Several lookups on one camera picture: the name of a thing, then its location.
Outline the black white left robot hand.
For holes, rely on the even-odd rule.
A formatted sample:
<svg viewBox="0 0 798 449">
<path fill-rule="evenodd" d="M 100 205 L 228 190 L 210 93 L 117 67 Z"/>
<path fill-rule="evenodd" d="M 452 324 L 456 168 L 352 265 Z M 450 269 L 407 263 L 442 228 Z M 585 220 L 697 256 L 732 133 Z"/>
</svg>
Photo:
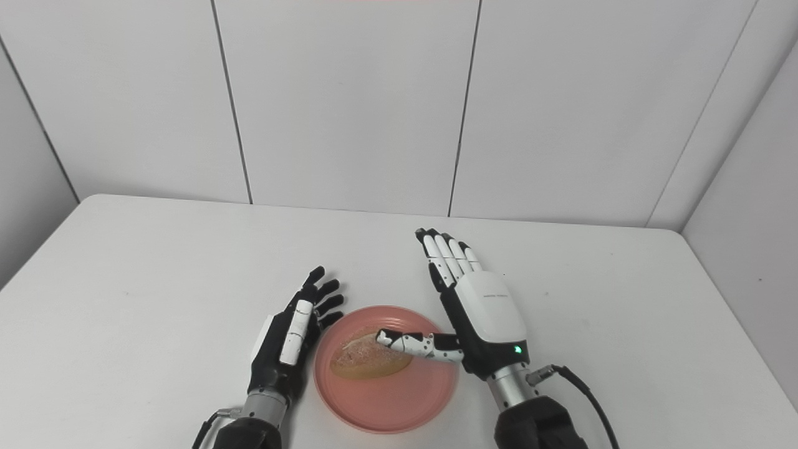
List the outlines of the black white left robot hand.
<svg viewBox="0 0 798 449">
<path fill-rule="evenodd" d="M 268 390 L 288 405 L 302 397 L 309 355 L 322 333 L 343 318 L 341 283 L 322 283 L 325 274 L 322 266 L 311 270 L 285 309 L 267 318 L 251 361 L 249 393 Z"/>
</svg>

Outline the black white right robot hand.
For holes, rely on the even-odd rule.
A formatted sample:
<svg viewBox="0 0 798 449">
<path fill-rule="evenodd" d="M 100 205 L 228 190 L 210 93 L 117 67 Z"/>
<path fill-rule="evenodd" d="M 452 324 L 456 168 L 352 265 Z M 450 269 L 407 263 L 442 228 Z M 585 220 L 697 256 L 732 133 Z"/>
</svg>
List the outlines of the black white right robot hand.
<svg viewBox="0 0 798 449">
<path fill-rule="evenodd" d="M 530 363 L 527 327 L 502 276 L 482 267 L 464 241 L 434 228 L 418 228 L 417 241 L 453 327 L 451 334 L 380 329 L 375 342 L 427 360 L 460 363 L 482 381 L 507 367 Z"/>
</svg>

